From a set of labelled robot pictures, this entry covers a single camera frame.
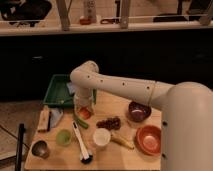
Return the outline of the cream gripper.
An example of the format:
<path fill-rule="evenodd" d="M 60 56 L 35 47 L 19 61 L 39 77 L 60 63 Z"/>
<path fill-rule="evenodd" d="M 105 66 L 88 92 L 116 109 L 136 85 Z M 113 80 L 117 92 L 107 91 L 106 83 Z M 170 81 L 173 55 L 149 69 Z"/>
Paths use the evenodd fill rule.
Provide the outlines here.
<path fill-rule="evenodd" d="M 82 107 L 87 107 L 90 115 L 94 115 L 94 110 L 92 107 L 92 103 L 93 103 L 93 97 L 80 97 L 77 95 L 74 95 L 74 113 L 75 115 L 79 116 L 79 111 L 80 108 Z"/>

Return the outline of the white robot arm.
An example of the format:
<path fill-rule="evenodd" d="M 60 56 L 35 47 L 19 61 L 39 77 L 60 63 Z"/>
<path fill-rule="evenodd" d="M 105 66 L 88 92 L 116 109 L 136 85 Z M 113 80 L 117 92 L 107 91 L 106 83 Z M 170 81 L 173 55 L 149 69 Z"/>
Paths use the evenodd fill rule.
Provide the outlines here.
<path fill-rule="evenodd" d="M 213 90 L 207 86 L 102 75 L 93 61 L 73 69 L 70 80 L 77 105 L 99 89 L 161 111 L 161 171 L 213 171 Z"/>

